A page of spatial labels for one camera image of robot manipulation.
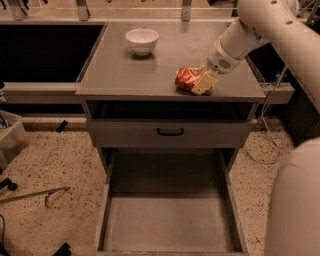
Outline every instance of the cable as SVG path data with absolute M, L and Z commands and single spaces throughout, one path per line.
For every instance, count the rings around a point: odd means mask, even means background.
M 1 244 L 3 245 L 3 241 L 4 241 L 4 232 L 5 232 L 5 229 L 6 229 L 6 222 L 4 220 L 4 217 L 0 214 L 0 217 L 2 218 L 2 225 L 3 225 L 3 228 L 2 228 L 2 236 L 1 236 Z
M 301 10 L 299 11 L 299 14 L 298 15 L 301 15 L 302 12 L 304 12 L 305 10 L 307 10 L 309 7 L 311 7 L 314 3 L 311 2 L 309 3 L 307 6 L 301 8 Z
M 319 5 L 320 5 L 320 0 L 315 0 L 314 6 L 313 6 L 313 8 L 312 8 L 312 10 L 310 12 L 310 15 L 309 15 L 306 23 L 305 23 L 306 26 L 309 26 L 311 24 L 315 14 L 316 14 L 316 12 L 317 12 L 317 10 L 319 8 Z
M 2 117 L 1 114 L 0 114 L 0 119 L 2 120 L 4 126 L 5 126 L 6 128 L 8 128 L 8 124 L 7 124 L 6 120 L 3 119 L 3 117 Z
M 285 73 L 287 72 L 287 70 L 288 70 L 288 67 L 285 66 L 285 67 L 283 68 L 282 72 L 281 72 L 279 75 L 276 76 L 275 82 L 272 83 L 272 85 L 273 85 L 273 90 L 268 93 L 268 95 L 267 95 L 267 97 L 266 97 L 266 99 L 265 99 L 265 101 L 264 101 L 264 103 L 263 103 L 262 110 L 261 110 L 261 120 L 260 120 L 260 122 L 262 122 L 262 124 L 263 124 L 263 126 L 265 127 L 267 133 L 270 135 L 270 138 L 271 138 L 272 143 L 276 146 L 276 149 L 277 149 L 277 151 L 278 151 L 278 156 L 277 156 L 277 158 L 276 158 L 275 160 L 268 161 L 268 162 L 263 161 L 263 160 L 257 160 L 257 159 L 255 159 L 255 158 L 251 155 L 250 150 L 249 150 L 247 144 L 245 144 L 245 146 L 244 146 L 244 149 L 245 149 L 246 152 L 247 152 L 247 156 L 248 156 L 249 158 L 251 158 L 253 161 L 255 161 L 255 162 L 259 163 L 259 164 L 267 164 L 267 165 L 275 164 L 275 163 L 277 163 L 277 162 L 279 161 L 279 159 L 280 159 L 280 157 L 281 157 L 281 149 L 280 149 L 279 145 L 276 143 L 276 141 L 274 140 L 274 138 L 273 138 L 273 136 L 272 136 L 272 133 L 271 133 L 271 131 L 270 131 L 270 129 L 269 129 L 269 126 L 267 125 L 267 122 L 266 122 L 266 120 L 265 120 L 264 115 L 265 115 L 265 113 L 266 113 L 266 111 L 267 111 L 268 100 L 269 100 L 270 96 L 271 96 L 271 95 L 274 93 L 274 91 L 279 87 L 279 85 L 280 85 L 280 83 L 281 83 L 281 81 L 282 81 Z

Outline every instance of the white bin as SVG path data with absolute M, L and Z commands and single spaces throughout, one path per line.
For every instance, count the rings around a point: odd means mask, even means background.
M 0 130 L 0 170 L 26 146 L 29 139 L 22 124 L 22 117 L 0 110 L 0 114 L 8 123 L 8 128 Z

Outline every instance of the table top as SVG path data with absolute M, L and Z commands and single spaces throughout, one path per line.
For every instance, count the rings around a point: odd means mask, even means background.
M 159 33 L 149 56 L 136 56 L 128 47 L 125 35 L 135 28 Z M 210 96 L 195 96 L 175 86 L 177 70 L 199 67 L 226 28 L 222 21 L 112 21 L 76 94 L 97 99 L 263 103 L 265 94 L 245 60 L 233 72 L 218 75 Z

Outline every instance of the drawer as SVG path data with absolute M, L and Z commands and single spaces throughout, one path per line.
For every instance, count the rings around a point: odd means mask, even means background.
M 220 153 L 113 154 L 96 255 L 248 256 Z
M 97 147 L 239 148 L 249 135 L 248 121 L 172 122 L 88 120 Z

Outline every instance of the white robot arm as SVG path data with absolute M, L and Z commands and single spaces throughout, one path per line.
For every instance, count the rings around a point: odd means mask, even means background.
M 229 73 L 269 41 L 314 104 L 320 105 L 320 36 L 296 19 L 296 1 L 239 0 L 239 18 L 213 44 L 207 66 Z M 320 252 L 320 138 L 296 148 L 272 192 L 265 256 Z
M 229 73 L 252 50 L 270 42 L 320 106 L 320 36 L 300 22 L 297 0 L 239 0 L 239 18 L 210 49 L 207 65 Z

